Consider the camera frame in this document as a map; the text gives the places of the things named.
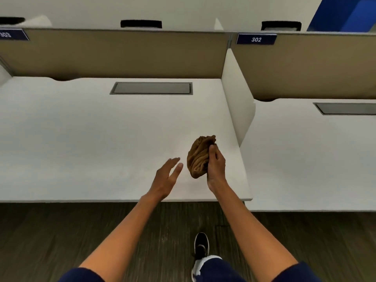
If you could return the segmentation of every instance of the blue wall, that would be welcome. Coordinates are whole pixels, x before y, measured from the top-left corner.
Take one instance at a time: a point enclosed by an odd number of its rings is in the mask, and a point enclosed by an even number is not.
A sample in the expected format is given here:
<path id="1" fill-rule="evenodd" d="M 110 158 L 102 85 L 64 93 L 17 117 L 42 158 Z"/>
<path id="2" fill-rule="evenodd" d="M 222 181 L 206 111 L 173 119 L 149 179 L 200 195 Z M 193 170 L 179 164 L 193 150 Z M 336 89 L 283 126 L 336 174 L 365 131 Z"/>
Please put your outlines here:
<path id="1" fill-rule="evenodd" d="M 308 30 L 368 32 L 376 23 L 376 0 L 322 0 Z"/>

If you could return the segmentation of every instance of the rectangular gray panel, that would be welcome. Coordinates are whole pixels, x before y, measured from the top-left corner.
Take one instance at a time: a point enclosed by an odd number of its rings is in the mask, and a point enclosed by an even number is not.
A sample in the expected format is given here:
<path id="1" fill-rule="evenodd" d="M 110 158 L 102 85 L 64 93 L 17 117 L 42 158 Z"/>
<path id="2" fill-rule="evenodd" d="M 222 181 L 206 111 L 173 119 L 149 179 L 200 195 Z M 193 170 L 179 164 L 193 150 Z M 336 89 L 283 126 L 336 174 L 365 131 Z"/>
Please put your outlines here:
<path id="1" fill-rule="evenodd" d="M 116 82 L 110 94 L 192 95 L 192 82 Z"/>
<path id="2" fill-rule="evenodd" d="M 376 115 L 376 103 L 314 103 L 323 115 Z"/>

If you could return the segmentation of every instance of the person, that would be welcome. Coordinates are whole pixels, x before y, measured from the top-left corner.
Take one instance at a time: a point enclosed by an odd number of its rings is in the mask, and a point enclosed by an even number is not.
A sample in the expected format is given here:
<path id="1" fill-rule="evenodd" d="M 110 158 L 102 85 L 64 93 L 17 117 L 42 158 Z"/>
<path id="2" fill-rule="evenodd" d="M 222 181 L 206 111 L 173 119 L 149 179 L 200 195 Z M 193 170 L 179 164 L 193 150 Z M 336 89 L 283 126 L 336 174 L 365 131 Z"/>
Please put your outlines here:
<path id="1" fill-rule="evenodd" d="M 158 169 L 150 190 L 132 211 L 79 265 L 65 273 L 59 282 L 121 282 L 143 228 L 156 205 L 166 198 L 182 171 L 180 158 Z M 259 282 L 318 282 L 304 262 L 291 253 L 252 215 L 228 185 L 225 158 L 217 145 L 209 147 L 208 187 L 217 198 L 242 253 Z M 209 241 L 198 233 L 194 241 L 195 262 L 191 272 L 196 282 L 244 282 L 230 264 L 209 255 Z"/>

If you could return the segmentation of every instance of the beige partition panel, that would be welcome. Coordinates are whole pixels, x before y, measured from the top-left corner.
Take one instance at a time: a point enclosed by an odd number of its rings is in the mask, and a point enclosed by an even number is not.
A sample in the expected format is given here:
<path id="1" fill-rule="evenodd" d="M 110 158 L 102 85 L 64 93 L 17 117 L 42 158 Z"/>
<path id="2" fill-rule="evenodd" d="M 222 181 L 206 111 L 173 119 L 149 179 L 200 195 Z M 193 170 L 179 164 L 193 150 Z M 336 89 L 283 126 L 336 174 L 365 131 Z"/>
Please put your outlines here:
<path id="1" fill-rule="evenodd" d="M 229 33 L 25 29 L 0 41 L 13 76 L 221 78 Z"/>
<path id="2" fill-rule="evenodd" d="M 376 36 L 278 34 L 231 48 L 255 99 L 376 99 Z"/>

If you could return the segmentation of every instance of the crumpled cloth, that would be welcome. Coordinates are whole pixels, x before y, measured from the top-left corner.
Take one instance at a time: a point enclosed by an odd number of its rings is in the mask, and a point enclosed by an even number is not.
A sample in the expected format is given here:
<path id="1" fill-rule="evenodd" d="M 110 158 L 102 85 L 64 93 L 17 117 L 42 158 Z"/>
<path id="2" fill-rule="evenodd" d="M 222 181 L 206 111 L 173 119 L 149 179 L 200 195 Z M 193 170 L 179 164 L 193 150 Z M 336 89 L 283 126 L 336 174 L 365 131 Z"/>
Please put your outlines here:
<path id="1" fill-rule="evenodd" d="M 209 146 L 214 143 L 215 135 L 200 136 L 192 144 L 187 156 L 187 167 L 193 178 L 199 178 L 208 172 Z"/>

